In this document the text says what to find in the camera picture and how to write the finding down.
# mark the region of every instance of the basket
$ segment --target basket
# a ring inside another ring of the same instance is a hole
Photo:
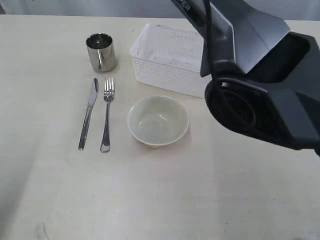
[[[200,76],[203,44],[197,32],[147,24],[130,49],[136,80],[204,98],[211,76]]]

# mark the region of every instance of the wall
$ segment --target wall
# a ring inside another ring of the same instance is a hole
[[[320,20],[320,0],[246,0],[287,20]],[[170,0],[0,0],[9,14],[181,18]]]

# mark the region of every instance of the metal cup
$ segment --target metal cup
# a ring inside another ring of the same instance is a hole
[[[105,33],[95,33],[86,41],[91,65],[98,72],[109,72],[117,64],[113,39]]]

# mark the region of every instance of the butter knife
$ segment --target butter knife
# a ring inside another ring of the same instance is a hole
[[[95,78],[91,86],[90,97],[89,97],[88,105],[86,107],[86,113],[85,113],[85,118],[83,122],[83,127],[82,127],[79,147],[78,147],[79,150],[83,150],[85,148],[87,133],[88,133],[89,124],[90,124],[91,112],[92,112],[92,109],[94,108],[94,105],[97,99],[98,89],[99,89],[98,80]]]

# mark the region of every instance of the white table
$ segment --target white table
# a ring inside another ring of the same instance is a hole
[[[135,80],[129,49],[146,23],[185,19],[0,16],[0,238],[50,240],[294,240],[320,234],[320,159],[233,133],[205,101]],[[289,21],[320,41],[320,22]],[[100,153],[103,80],[88,35],[113,36],[117,68],[111,151]],[[84,151],[78,151],[92,79],[99,79]],[[190,128],[150,149],[127,129],[144,96],[182,103]]]

